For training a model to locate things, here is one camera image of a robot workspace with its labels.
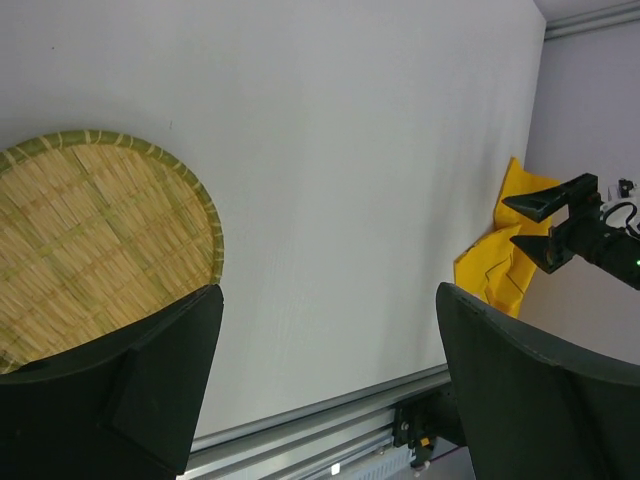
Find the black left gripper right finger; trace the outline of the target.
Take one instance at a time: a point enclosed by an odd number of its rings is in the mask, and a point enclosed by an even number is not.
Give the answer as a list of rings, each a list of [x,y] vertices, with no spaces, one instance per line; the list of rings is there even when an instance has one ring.
[[[639,368],[514,319],[450,283],[436,311],[479,479],[636,479]]]

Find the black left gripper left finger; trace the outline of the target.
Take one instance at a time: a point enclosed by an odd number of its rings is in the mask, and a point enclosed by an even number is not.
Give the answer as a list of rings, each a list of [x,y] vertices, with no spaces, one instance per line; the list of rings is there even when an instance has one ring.
[[[4,479],[174,479],[186,470],[223,316],[206,285],[1,377]]]

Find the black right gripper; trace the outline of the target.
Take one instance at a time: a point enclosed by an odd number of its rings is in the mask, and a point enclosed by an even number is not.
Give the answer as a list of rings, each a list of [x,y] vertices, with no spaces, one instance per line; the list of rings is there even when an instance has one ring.
[[[574,256],[639,289],[639,233],[632,220],[638,207],[629,200],[601,210],[598,177],[582,174],[545,190],[506,197],[502,203],[541,223],[567,206],[569,216],[547,235],[516,235],[511,242],[540,270],[554,273]]]

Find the yellow Pikachu cloth placemat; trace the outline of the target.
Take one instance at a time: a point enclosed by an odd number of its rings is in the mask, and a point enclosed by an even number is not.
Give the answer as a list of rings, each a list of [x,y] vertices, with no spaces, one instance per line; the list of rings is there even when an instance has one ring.
[[[555,187],[557,180],[527,172],[510,159],[493,212],[493,229],[454,261],[454,283],[497,310],[516,318],[536,265],[511,242],[516,235],[547,235],[552,221],[536,223],[502,201]]]

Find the round woven bamboo plate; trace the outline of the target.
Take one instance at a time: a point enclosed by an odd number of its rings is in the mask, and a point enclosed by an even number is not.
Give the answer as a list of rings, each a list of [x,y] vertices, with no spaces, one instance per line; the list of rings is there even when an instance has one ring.
[[[1,370],[135,323],[220,281],[204,184],[137,137],[76,130],[1,154]]]

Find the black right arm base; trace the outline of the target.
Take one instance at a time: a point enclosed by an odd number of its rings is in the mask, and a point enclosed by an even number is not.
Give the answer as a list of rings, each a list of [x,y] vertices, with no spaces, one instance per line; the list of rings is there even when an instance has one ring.
[[[466,447],[452,385],[442,385],[397,403],[392,436],[394,447],[407,446],[412,452],[412,468],[425,467],[432,460],[438,439]]]

